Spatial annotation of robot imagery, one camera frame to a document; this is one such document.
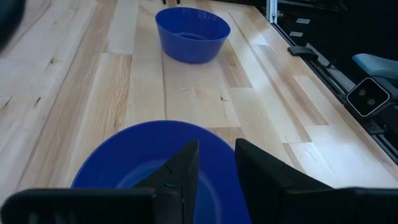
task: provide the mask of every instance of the blue plate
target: blue plate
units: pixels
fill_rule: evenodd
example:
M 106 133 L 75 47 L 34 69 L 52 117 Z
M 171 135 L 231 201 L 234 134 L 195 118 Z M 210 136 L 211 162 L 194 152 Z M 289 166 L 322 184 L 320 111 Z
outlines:
M 118 132 L 87 158 L 72 188 L 129 189 L 192 139 L 199 140 L 194 223 L 250 223 L 233 149 L 206 129 L 181 121 L 151 121 Z
M 181 62 L 209 62 L 231 32 L 222 18 L 189 7 L 164 9 L 155 19 L 163 51 Z

